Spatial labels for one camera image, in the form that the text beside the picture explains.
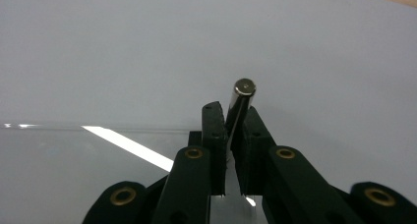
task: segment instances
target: black plastic part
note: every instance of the black plastic part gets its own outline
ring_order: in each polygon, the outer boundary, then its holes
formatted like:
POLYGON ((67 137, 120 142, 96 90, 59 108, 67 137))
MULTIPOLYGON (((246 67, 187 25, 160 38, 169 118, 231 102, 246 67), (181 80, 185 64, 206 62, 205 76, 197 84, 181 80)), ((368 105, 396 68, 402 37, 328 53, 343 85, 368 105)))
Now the black plastic part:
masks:
POLYGON ((269 224, 292 224, 291 215, 285 203, 278 196, 272 183, 267 182, 262 199, 262 207, 269 224))
POLYGON ((269 191, 264 198, 278 196, 292 223, 364 223, 298 150, 270 148, 267 170, 274 195, 269 191))
POLYGON ((138 210, 140 212, 140 221, 138 223, 149 224, 151 222, 167 178, 168 176, 165 176, 147 188, 145 204, 138 210))
POLYGON ((191 131, 188 135, 188 146, 202 146, 202 131, 191 131))
POLYGON ((344 191, 342 191, 341 189, 331 186, 338 194, 341 198, 343 198, 343 200, 347 203, 350 203, 350 195, 344 191))
POLYGON ((144 186, 133 182, 121 182, 105 190, 95 204, 91 207, 84 219, 84 224, 134 224, 140 221, 142 209, 145 203, 146 189, 144 186), (123 188, 131 188, 135 191, 135 198, 124 204, 115 205, 111 201, 114 192, 123 188))
POLYGON ((352 207, 368 223, 416 224, 417 207, 399 193, 376 183, 352 187, 352 207))
POLYGON ((209 150, 188 146, 178 151, 152 224, 209 223, 209 150))
MULTIPOLYGON (((197 133, 190 140, 195 140, 197 133)), ((219 102, 207 104, 202 109, 202 147, 210 151, 211 156, 211 194, 225 195, 226 150, 228 135, 224 128, 223 110, 219 102)))
POLYGON ((267 172, 265 158, 275 141, 254 107, 248 110, 241 130, 234 134, 231 150, 235 158, 240 192, 261 196, 264 192, 267 172))

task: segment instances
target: transparent acrylic sheet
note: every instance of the transparent acrylic sheet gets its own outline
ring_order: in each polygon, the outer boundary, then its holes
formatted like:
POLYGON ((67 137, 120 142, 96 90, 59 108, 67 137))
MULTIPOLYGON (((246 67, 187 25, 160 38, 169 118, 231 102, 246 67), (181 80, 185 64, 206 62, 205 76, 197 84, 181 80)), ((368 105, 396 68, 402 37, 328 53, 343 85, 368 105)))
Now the transparent acrylic sheet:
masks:
MULTIPOLYGON (((97 126, 0 125, 0 223, 82 223, 108 187, 148 187, 168 174, 188 131, 97 126)), ((267 223, 258 196, 240 196, 234 160, 210 223, 267 223)))

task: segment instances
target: brass insert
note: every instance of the brass insert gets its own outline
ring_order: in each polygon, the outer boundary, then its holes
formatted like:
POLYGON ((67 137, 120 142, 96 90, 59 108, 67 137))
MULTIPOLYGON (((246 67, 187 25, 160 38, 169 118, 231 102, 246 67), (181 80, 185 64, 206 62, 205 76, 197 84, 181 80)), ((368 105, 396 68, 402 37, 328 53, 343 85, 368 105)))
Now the brass insert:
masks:
POLYGON ((279 150, 276 151, 276 155, 278 155, 281 158, 287 158, 287 159, 291 159, 295 157, 295 153, 287 148, 280 148, 279 150))
POLYGON ((197 148, 190 148, 185 151, 185 156, 188 158, 200 158, 203 156, 203 152, 197 148))
POLYGON ((393 198, 393 196, 377 188, 366 189, 365 196, 371 201, 382 206, 394 206, 395 205, 395 198, 393 198))
POLYGON ((136 197, 136 191, 130 187, 121 188, 111 194, 110 201, 113 205, 122 206, 128 204, 136 197))

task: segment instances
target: white background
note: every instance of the white background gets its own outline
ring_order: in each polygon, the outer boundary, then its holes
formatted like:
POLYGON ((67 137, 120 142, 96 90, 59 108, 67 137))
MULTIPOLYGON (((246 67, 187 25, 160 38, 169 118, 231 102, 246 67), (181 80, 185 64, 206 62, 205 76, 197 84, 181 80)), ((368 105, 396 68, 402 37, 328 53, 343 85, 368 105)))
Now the white background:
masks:
POLYGON ((0 0, 0 120, 199 129, 246 77, 332 185, 416 203, 416 27, 385 0, 0 0))

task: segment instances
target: cylinder top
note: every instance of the cylinder top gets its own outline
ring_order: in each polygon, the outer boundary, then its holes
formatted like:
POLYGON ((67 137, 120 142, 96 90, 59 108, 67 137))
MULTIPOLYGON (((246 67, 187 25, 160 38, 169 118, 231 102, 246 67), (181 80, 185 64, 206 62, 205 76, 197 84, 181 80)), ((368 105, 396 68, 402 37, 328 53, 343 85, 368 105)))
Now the cylinder top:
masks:
POLYGON ((234 90, 238 95, 252 96, 257 90, 257 86, 250 79, 241 79, 236 82, 234 90))

